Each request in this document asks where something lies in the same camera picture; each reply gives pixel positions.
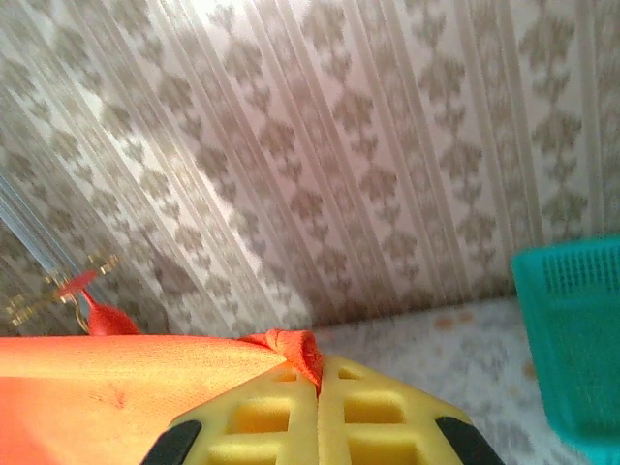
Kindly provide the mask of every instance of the wallpaper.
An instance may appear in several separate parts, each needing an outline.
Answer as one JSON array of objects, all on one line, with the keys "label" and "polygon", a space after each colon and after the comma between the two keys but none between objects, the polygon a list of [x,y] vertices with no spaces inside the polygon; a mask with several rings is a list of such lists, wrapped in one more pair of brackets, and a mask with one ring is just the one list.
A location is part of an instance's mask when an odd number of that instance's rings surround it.
[{"label": "wallpaper", "polygon": [[619,49],[615,0],[2,2],[2,170],[149,332],[506,295],[620,230]]}]

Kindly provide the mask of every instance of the teal basket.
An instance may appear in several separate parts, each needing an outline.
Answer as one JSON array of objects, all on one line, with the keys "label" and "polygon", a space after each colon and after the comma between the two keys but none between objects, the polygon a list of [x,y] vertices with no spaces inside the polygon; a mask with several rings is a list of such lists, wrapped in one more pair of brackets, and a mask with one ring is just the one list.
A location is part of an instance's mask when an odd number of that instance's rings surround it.
[{"label": "teal basket", "polygon": [[620,465],[620,236],[528,250],[512,269],[549,424]]}]

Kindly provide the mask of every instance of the orange cloth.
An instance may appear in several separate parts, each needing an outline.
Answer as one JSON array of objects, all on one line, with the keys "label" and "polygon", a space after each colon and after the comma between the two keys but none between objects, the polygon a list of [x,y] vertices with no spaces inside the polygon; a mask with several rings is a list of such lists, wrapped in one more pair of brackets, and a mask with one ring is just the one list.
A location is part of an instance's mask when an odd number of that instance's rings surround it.
[{"label": "orange cloth", "polygon": [[0,338],[0,463],[140,463],[175,417],[285,359],[317,386],[309,331]]}]

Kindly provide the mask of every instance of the yellow plastic piece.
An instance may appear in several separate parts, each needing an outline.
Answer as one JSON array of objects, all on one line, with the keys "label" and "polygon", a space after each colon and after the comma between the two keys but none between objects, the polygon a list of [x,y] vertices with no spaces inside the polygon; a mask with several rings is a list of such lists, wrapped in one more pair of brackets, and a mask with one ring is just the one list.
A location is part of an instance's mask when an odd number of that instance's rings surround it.
[{"label": "yellow plastic piece", "polygon": [[317,465],[315,386],[287,362],[200,405],[202,430],[183,465]]},{"label": "yellow plastic piece", "polygon": [[326,357],[319,399],[320,465],[462,465],[435,423],[456,407],[365,366]]}]

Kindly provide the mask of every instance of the plastic basket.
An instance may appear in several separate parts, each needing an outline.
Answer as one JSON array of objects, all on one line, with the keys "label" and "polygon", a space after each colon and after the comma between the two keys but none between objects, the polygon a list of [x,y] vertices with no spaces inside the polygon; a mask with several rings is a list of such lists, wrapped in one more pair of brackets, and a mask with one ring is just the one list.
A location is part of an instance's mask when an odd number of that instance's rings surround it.
[{"label": "plastic basket", "polygon": [[620,237],[512,260],[549,424],[597,465],[620,465]]}]

